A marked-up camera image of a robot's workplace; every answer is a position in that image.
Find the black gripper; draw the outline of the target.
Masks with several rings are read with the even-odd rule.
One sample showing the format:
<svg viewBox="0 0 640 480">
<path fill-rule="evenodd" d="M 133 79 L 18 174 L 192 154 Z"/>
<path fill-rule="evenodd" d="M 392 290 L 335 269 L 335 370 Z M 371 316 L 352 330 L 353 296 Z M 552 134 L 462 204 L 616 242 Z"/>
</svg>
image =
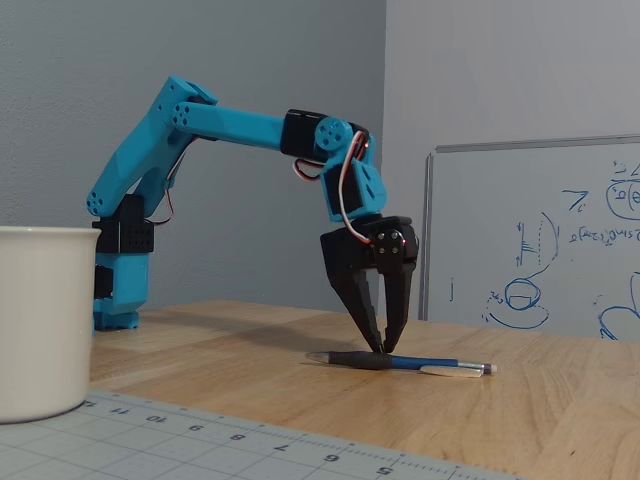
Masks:
<svg viewBox="0 0 640 480">
<path fill-rule="evenodd" d="M 393 352 L 408 320 L 419 239 L 409 217 L 375 214 L 355 220 L 353 227 L 368 243 L 346 227 L 320 237 L 327 273 L 334 273 L 329 282 L 369 348 L 375 353 Z M 376 270 L 384 278 L 383 346 L 364 270 Z"/>
</svg>

